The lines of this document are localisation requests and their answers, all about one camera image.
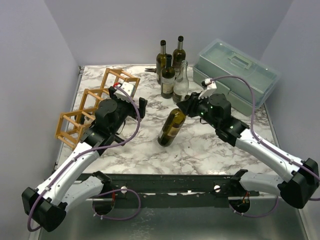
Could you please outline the wooden wine rack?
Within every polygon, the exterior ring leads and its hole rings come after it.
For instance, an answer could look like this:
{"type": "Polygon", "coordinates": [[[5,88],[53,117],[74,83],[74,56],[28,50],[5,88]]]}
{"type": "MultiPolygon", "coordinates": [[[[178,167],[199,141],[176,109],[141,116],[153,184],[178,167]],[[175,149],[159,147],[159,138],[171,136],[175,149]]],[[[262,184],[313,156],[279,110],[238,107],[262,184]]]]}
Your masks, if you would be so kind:
{"type": "Polygon", "coordinates": [[[90,126],[90,124],[80,124],[81,112],[94,114],[98,109],[99,103],[109,97],[109,87],[118,82],[133,84],[135,86],[135,95],[140,78],[133,76],[121,68],[106,68],[99,86],[86,87],[82,92],[78,107],[73,111],[62,112],[60,114],[55,138],[74,150],[85,130],[90,126]]]}

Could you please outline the clear square liquor bottle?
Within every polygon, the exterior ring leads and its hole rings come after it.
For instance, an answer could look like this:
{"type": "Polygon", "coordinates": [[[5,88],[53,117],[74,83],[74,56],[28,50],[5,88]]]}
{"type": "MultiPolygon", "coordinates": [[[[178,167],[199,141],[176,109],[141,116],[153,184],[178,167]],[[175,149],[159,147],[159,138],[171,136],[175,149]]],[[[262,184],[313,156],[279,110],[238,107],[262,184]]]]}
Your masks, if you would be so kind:
{"type": "Polygon", "coordinates": [[[92,112],[82,111],[79,117],[79,123],[81,125],[91,124],[96,119],[92,112]]]}

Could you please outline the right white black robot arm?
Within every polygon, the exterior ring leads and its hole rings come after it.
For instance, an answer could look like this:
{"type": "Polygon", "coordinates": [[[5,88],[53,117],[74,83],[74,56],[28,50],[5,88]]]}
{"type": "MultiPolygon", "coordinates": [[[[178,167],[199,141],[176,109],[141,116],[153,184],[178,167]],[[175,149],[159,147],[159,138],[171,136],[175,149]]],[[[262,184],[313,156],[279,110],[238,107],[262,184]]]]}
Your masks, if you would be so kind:
{"type": "Polygon", "coordinates": [[[200,117],[215,129],[219,139],[251,154],[276,173],[239,170],[233,176],[230,191],[236,196],[247,191],[269,193],[302,209],[320,186],[318,163],[286,153],[258,136],[246,123],[232,116],[231,104],[224,94],[215,93],[202,99],[199,96],[193,92],[177,103],[178,108],[188,117],[200,117]]]}

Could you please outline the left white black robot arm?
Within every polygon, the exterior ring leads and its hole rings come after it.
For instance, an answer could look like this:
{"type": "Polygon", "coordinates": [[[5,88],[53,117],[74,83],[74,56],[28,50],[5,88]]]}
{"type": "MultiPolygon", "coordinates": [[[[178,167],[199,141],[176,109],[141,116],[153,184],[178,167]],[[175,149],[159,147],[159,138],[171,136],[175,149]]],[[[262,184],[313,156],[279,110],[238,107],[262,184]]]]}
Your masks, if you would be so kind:
{"type": "Polygon", "coordinates": [[[21,197],[28,215],[29,232],[40,228],[51,232],[63,222],[70,210],[85,200],[95,196],[104,198],[114,193],[111,179],[101,172],[94,173],[78,185],[74,184],[105,150],[129,142],[116,135],[127,117],[138,122],[145,117],[148,101],[141,97],[135,104],[124,84],[112,86],[108,92],[109,98],[98,104],[94,121],[67,160],[36,188],[28,187],[23,191],[21,197]]]}

